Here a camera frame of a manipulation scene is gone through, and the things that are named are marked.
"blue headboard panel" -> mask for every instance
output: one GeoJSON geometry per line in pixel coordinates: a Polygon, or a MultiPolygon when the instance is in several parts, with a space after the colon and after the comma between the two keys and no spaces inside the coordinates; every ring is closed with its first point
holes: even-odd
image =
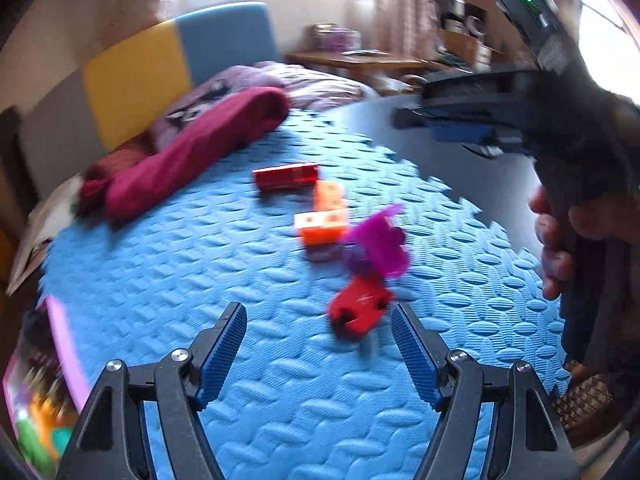
{"type": "Polygon", "coordinates": [[[264,3],[208,7],[175,21],[194,86],[233,65],[281,60],[264,3]]]}

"yellow headboard panel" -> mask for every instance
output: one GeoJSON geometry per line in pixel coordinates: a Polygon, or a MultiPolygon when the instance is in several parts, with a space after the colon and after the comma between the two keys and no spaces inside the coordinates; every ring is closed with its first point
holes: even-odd
{"type": "Polygon", "coordinates": [[[112,46],[84,66],[82,79],[98,135],[110,151],[192,88],[174,20],[112,46]]]}

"wooden desk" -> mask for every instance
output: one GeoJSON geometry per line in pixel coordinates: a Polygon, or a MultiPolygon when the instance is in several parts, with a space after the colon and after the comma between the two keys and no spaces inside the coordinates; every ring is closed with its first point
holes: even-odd
{"type": "Polygon", "coordinates": [[[452,70],[450,66],[425,61],[412,56],[343,56],[338,52],[300,52],[287,54],[285,61],[291,64],[319,65],[331,68],[343,68],[349,71],[349,77],[366,82],[368,72],[375,70],[412,70],[418,73],[435,70],[452,70]]]}

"blue foam mat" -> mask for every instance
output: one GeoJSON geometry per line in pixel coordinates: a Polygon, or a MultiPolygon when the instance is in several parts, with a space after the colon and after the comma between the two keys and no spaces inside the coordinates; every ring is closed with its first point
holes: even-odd
{"type": "MultiPolygon", "coordinates": [[[[360,344],[337,342],[325,315],[349,280],[331,251],[307,254],[292,215],[310,192],[259,197],[251,170],[301,160],[342,182],[352,223],[392,203],[407,231],[410,271],[389,285],[450,348],[480,362],[531,362],[545,387],[566,388],[558,302],[542,299],[536,259],[504,230],[452,202],[436,178],[313,112],[211,166],[126,227],[77,221],[49,250],[44,294],[66,306],[91,384],[112,358],[158,361],[213,326],[229,301],[246,336],[217,401],[201,419],[228,479],[411,479],[437,415],[412,385],[388,316],[360,344]]],[[[479,477],[491,411],[481,413],[466,478],[479,477]]],[[[173,477],[158,414],[148,427],[159,480],[173,477]]]]}

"finger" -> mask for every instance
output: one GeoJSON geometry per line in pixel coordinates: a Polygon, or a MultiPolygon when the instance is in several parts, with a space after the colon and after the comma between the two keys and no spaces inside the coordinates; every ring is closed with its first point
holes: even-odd
{"type": "Polygon", "coordinates": [[[560,246],[561,232],[558,220],[551,215],[542,214],[536,218],[536,237],[545,247],[557,249],[560,246]]]}
{"type": "Polygon", "coordinates": [[[538,186],[529,199],[529,208],[534,212],[540,214],[551,213],[551,206],[549,200],[546,197],[545,188],[538,186]]]}
{"type": "Polygon", "coordinates": [[[545,247],[542,249],[540,260],[545,275],[559,282],[566,282],[574,275],[574,261],[565,251],[554,251],[545,247]]]}
{"type": "Polygon", "coordinates": [[[562,283],[555,278],[545,276],[545,286],[542,288],[542,297],[553,301],[562,293],[562,283]]]}
{"type": "Polygon", "coordinates": [[[626,194],[604,195],[569,209],[575,231],[590,240],[640,242],[640,206],[626,194]]]}

